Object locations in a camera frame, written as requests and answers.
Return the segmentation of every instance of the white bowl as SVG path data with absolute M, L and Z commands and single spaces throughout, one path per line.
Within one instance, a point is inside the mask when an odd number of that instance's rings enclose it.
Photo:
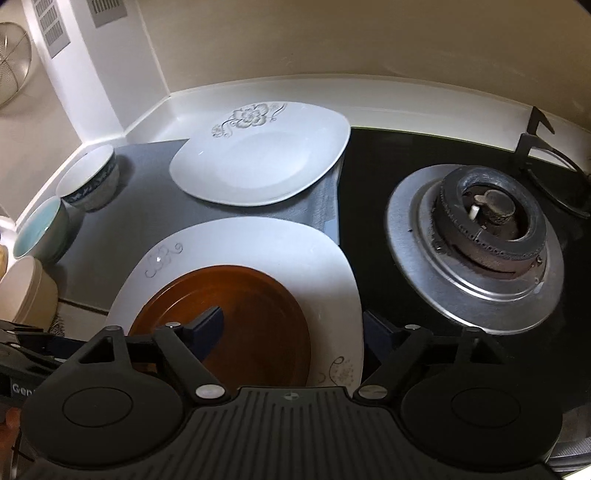
M 91 212 L 104 207 L 117 190 L 119 165 L 111 145 L 95 148 L 78 160 L 57 184 L 56 195 Z
M 51 262 L 66 246 L 69 217 L 59 197 L 43 202 L 25 221 L 14 242 L 14 258 L 31 255 Z
M 0 318 L 47 330 L 57 309 L 57 286 L 41 262 L 17 260 L 0 281 Z

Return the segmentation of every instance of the beige container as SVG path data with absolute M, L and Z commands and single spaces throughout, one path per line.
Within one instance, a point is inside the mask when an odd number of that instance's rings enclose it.
M 39 260 L 22 257 L 0 281 L 0 319 L 47 330 L 57 309 L 57 285 Z

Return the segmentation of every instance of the gas burner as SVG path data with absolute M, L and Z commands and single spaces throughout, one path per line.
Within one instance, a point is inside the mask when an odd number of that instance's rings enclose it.
M 410 284 L 463 325 L 520 333 L 558 303 L 564 264 L 554 229 L 523 186 L 492 168 L 414 172 L 388 202 L 386 230 Z

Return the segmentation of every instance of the gray mat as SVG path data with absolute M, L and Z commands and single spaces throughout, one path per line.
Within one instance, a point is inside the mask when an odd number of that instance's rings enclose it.
M 62 300 L 108 311 L 127 276 L 155 244 L 198 223 L 265 216 L 310 225 L 338 238 L 337 183 L 341 161 L 318 182 L 274 205 L 231 207 L 197 200 L 170 178 L 168 165 L 184 141 L 115 150 L 121 180 L 113 201 L 97 212 L 69 208 L 70 246 L 47 268 Z

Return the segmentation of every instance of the white plate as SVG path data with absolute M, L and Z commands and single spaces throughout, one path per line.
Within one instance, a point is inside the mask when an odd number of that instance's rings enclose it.
M 298 301 L 310 332 L 308 386 L 361 383 L 359 292 L 345 255 L 325 234 L 300 223 L 237 217 L 201 223 L 162 240 L 134 268 L 106 325 L 125 333 L 161 288 L 199 268 L 241 265 L 266 273 Z
M 170 176 L 203 200 L 268 205 L 294 196 L 329 171 L 350 132 L 343 115 L 316 105 L 253 103 L 189 139 L 170 162 Z

